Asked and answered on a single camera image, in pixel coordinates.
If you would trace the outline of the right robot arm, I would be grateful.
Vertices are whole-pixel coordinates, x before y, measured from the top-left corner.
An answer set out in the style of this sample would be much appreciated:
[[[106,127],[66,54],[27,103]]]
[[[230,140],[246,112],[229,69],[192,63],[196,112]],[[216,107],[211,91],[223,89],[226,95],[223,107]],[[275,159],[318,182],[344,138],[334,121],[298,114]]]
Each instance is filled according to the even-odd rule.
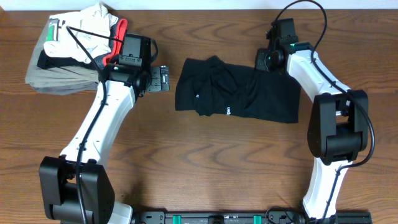
[[[311,99],[307,131],[314,156],[302,214],[293,223],[371,223],[368,212],[338,212],[337,197],[350,165],[368,143],[368,96],[341,83],[320,60],[309,42],[299,41],[293,19],[277,19],[259,49],[256,68],[294,78]]]

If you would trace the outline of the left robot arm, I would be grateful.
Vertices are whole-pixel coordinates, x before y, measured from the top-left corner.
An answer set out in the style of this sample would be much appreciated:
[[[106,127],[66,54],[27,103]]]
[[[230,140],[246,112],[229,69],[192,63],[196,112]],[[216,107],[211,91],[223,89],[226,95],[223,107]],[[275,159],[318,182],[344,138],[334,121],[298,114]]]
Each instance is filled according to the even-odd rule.
[[[39,167],[47,218],[61,223],[134,223],[130,205],[117,202],[106,173],[110,150],[123,120],[147,92],[170,89],[169,68],[152,66],[154,39],[125,34],[122,51],[97,69],[95,100],[74,138],[58,157]]]

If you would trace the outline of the black t-shirt with white logo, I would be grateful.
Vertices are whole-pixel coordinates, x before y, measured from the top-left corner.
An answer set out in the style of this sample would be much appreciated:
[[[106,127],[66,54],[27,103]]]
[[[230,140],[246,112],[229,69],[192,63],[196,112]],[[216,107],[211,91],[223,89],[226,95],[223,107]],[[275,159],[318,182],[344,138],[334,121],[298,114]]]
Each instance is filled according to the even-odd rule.
[[[295,79],[277,71],[228,64],[217,56],[188,58],[176,86],[175,109],[297,123],[300,91]]]

